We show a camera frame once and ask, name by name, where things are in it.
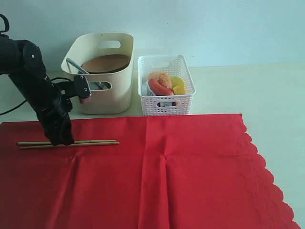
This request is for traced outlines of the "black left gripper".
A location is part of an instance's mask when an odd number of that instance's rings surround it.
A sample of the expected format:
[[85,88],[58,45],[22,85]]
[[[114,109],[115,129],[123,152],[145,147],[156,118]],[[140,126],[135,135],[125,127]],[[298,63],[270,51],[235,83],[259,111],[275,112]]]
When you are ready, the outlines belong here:
[[45,107],[38,109],[37,118],[44,129],[44,135],[53,146],[73,144],[72,125],[69,112],[70,99],[59,92]]

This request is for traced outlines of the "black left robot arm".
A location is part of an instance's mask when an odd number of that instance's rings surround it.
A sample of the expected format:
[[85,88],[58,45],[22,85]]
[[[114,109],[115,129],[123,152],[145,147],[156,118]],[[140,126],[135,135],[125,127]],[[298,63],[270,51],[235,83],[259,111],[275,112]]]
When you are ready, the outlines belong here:
[[0,72],[8,75],[30,104],[54,146],[74,142],[68,114],[71,103],[47,76],[38,46],[27,40],[1,36]]

